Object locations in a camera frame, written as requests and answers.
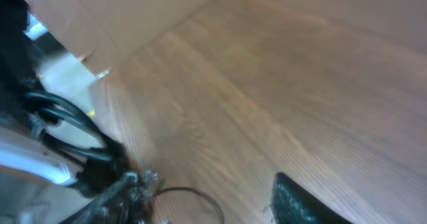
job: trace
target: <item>wall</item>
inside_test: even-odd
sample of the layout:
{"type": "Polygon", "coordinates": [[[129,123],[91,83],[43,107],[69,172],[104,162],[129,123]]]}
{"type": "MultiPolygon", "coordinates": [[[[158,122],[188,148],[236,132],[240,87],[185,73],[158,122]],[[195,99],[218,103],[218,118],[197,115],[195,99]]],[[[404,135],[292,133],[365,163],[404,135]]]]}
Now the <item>wall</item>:
{"type": "Polygon", "coordinates": [[[281,0],[427,51],[427,0],[281,0]]]}
{"type": "Polygon", "coordinates": [[[122,62],[211,0],[26,0],[35,16],[95,73],[122,62]]]}

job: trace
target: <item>wooden board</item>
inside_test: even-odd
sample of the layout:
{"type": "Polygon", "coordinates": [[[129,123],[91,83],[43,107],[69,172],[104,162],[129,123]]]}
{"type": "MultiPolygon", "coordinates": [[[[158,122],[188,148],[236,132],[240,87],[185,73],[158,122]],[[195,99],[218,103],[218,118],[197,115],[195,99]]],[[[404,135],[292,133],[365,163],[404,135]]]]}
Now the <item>wooden board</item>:
{"type": "MultiPolygon", "coordinates": [[[[425,63],[268,0],[220,0],[92,93],[136,167],[209,193],[226,223],[270,223],[278,171],[353,222],[423,223],[425,63]]],[[[200,199],[162,198],[158,221],[216,223],[200,199]]]]}

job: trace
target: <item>wood grain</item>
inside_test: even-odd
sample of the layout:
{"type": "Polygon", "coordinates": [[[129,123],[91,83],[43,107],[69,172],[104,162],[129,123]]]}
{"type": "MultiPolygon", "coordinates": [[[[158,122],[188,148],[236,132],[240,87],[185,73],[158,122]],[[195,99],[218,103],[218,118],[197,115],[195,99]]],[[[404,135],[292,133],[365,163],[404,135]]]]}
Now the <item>wood grain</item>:
{"type": "MultiPolygon", "coordinates": [[[[227,223],[271,222],[277,171],[355,223],[423,223],[425,63],[270,0],[219,0],[92,94],[136,167],[210,194],[227,223]]],[[[185,193],[157,204],[159,222],[216,221],[185,193]]]]}

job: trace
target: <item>beige wall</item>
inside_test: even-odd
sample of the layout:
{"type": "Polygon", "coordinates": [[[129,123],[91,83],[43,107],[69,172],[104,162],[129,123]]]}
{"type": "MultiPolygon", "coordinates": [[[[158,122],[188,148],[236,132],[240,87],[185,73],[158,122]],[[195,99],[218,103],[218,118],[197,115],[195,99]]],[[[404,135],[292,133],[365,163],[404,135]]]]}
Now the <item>beige wall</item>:
{"type": "Polygon", "coordinates": [[[32,12],[98,73],[211,0],[27,0],[32,12]]]}
{"type": "Polygon", "coordinates": [[[427,0],[281,0],[427,51],[427,0]]]}

